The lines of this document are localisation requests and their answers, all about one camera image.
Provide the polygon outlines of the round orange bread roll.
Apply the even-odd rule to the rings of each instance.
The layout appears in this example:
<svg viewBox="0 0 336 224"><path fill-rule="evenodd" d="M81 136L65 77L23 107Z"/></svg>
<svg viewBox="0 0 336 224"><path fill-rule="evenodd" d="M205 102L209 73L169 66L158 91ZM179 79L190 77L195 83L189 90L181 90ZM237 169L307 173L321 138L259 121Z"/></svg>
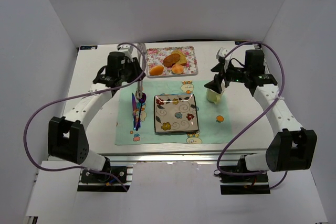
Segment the round orange bread roll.
<svg viewBox="0 0 336 224"><path fill-rule="evenodd" d="M181 64L174 64L171 70L173 74L182 74L184 72L184 66Z"/></svg>

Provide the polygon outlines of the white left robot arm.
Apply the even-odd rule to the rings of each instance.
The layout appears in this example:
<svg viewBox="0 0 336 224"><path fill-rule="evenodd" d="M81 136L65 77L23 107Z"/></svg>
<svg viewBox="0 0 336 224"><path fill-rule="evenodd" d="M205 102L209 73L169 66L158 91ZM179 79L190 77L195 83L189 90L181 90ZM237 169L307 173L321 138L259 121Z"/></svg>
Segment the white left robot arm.
<svg viewBox="0 0 336 224"><path fill-rule="evenodd" d="M88 95L62 117L48 124L48 154L108 177L110 160L90 149L86 130L99 110L110 101L122 84L140 82L145 77L145 56L110 52L107 64L95 76Z"/></svg>

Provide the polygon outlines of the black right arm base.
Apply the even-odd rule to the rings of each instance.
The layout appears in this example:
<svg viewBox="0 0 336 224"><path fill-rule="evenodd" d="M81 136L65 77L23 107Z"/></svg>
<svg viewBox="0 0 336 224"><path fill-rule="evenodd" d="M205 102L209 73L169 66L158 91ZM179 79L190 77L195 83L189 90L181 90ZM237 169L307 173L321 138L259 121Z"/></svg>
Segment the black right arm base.
<svg viewBox="0 0 336 224"><path fill-rule="evenodd" d="M221 170L228 173L238 173L237 176L219 173L220 193L222 195L264 195L270 194L270 186L267 174L243 176L241 173L251 173L246 169L245 161L240 159L236 165L220 166Z"/></svg>

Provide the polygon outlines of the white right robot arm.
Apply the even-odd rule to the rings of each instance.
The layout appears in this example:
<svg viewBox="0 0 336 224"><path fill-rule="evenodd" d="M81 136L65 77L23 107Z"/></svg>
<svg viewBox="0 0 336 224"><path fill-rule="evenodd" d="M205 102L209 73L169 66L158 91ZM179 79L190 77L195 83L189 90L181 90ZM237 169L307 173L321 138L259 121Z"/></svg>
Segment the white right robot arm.
<svg viewBox="0 0 336 224"><path fill-rule="evenodd" d="M252 176L262 172L287 172L309 169L312 163L317 135L306 130L292 115L280 93L282 88L273 75L265 72L265 55L261 50L249 49L245 61L239 67L233 65L234 58L228 50L221 48L216 59L218 64L211 69L214 79L204 86L211 91L221 92L223 84L243 83L252 97L263 109L272 128L274 139L264 152L242 156L232 172L221 173L232 176Z"/></svg>

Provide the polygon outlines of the metal tongs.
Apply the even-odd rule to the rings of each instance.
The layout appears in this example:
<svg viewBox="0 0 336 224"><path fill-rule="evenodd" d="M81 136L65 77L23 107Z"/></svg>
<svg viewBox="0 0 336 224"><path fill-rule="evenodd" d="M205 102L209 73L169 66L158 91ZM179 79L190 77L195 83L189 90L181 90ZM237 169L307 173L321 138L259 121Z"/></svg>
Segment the metal tongs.
<svg viewBox="0 0 336 224"><path fill-rule="evenodd" d="M146 45L145 43L138 43L138 63L141 68L140 72L142 72L146 68ZM145 74L142 75L142 77L137 81L137 89L136 89L136 94L135 97L138 101L142 99L143 96L143 82L142 79L144 78Z"/></svg>

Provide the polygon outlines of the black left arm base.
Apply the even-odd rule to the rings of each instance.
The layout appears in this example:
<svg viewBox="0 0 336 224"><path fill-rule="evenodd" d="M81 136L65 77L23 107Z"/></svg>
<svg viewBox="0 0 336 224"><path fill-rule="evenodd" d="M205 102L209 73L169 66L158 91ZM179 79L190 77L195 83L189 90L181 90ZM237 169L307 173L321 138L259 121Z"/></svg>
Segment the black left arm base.
<svg viewBox="0 0 336 224"><path fill-rule="evenodd" d="M115 179L115 177L119 179L126 189L129 189L132 180L133 168L126 166L112 166L111 173L114 176L95 174L87 169L84 169L80 174L77 191L125 193L126 190Z"/></svg>

